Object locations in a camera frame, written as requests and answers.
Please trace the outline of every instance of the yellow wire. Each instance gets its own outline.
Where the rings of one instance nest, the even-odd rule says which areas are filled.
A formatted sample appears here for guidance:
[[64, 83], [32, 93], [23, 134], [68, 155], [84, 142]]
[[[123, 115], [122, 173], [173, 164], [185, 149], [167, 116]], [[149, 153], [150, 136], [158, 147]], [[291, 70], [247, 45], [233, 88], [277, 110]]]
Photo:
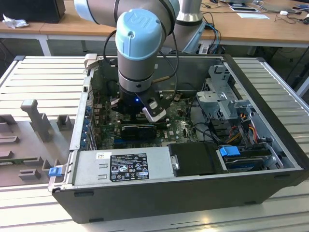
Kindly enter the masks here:
[[255, 129], [253, 127], [249, 127], [249, 128], [253, 131], [253, 141], [255, 141]]
[[228, 144], [228, 143], [230, 143], [230, 142], [232, 142], [232, 141], [238, 139], [240, 136], [241, 136], [241, 134], [238, 133], [237, 135], [235, 135], [233, 138], [231, 138], [231, 139], [230, 139], [229, 141], [227, 141], [226, 143]]

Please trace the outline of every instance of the light blue robot joint cap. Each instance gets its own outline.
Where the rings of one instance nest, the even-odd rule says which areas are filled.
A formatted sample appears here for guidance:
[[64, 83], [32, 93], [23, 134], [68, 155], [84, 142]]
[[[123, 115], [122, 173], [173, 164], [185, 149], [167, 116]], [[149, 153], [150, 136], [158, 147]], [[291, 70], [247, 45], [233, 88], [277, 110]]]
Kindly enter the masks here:
[[159, 18], [145, 9], [132, 9], [120, 15], [115, 42], [119, 53], [129, 60], [140, 61], [157, 53], [162, 41]]

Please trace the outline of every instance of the black plastic cover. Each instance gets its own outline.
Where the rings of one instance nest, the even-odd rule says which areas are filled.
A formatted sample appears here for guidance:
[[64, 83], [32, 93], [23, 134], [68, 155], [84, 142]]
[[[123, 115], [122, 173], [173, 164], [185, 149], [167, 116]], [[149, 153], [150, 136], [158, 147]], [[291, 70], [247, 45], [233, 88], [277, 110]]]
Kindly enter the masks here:
[[219, 158], [209, 143], [169, 144], [171, 156], [178, 160], [175, 176], [210, 175], [222, 173]]

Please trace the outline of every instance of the ur robot arm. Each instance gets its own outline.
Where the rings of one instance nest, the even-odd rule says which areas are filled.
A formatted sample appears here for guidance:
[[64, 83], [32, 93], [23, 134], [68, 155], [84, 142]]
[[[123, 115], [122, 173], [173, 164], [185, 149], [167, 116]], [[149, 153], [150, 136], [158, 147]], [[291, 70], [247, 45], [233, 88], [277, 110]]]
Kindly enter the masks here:
[[166, 115], [170, 101], [152, 88], [156, 56], [163, 45], [196, 51], [205, 27], [201, 1], [74, 0], [81, 18], [116, 27], [120, 97], [112, 102], [114, 110], [132, 116], [142, 110], [150, 122]]

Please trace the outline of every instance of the warning label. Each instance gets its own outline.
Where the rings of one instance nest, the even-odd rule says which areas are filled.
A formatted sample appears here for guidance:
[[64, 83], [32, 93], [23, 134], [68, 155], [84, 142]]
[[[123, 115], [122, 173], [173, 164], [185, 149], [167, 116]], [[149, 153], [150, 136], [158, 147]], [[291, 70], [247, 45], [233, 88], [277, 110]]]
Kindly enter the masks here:
[[113, 182], [149, 179], [146, 153], [111, 156], [110, 170]]

